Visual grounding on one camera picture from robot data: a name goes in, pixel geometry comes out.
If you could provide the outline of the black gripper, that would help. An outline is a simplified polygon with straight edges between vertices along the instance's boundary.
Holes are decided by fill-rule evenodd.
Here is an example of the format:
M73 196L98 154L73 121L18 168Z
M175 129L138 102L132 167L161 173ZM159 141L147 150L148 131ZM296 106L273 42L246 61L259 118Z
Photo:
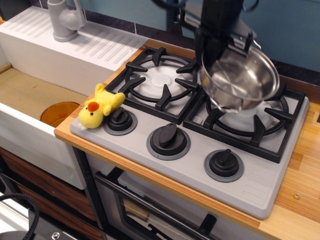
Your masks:
M247 53L257 34L241 19L241 12L251 12L258 6L244 7L243 0L204 0L201 4L185 1L180 7L179 22L194 31L195 58L208 66L220 59L228 46Z

